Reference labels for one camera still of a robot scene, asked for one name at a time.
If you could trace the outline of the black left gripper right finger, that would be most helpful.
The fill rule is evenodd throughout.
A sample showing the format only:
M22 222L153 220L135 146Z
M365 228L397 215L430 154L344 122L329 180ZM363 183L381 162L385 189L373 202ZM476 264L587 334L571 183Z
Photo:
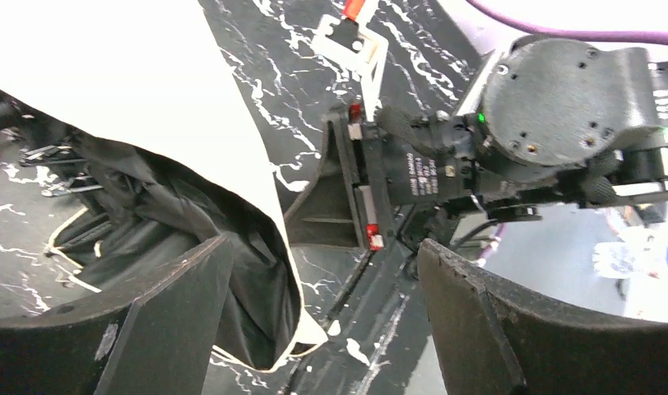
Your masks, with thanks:
M417 255L451 394L668 394L668 323L564 303L431 239Z

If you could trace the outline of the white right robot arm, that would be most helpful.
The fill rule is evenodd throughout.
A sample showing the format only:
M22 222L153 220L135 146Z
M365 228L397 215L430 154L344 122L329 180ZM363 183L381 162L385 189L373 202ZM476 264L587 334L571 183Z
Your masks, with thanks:
M520 39L489 56L452 113L356 104L324 119L315 180L285 214L292 244L417 250L459 220L539 219L538 206L668 201L668 71L642 48Z

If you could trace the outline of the beige and black folding umbrella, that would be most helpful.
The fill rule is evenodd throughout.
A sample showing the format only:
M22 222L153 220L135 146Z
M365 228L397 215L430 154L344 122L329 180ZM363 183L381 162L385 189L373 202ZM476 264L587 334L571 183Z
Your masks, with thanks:
M0 1L0 90L176 160L289 244L260 132L197 1Z

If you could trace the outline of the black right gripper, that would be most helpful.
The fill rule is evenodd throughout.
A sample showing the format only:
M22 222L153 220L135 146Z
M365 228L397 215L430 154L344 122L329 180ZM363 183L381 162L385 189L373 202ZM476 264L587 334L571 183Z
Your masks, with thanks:
M381 250L397 240L411 251L427 238L450 244L473 210L463 186L473 168L425 154L449 128L436 115L385 108L366 123L359 105L336 107L325 117L315 178L284 216L290 243Z

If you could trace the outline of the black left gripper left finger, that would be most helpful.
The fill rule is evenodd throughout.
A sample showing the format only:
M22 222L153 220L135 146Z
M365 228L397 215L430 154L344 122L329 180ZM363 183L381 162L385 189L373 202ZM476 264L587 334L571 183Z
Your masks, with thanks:
M0 319L0 394L199 394L232 264L215 237L105 292Z

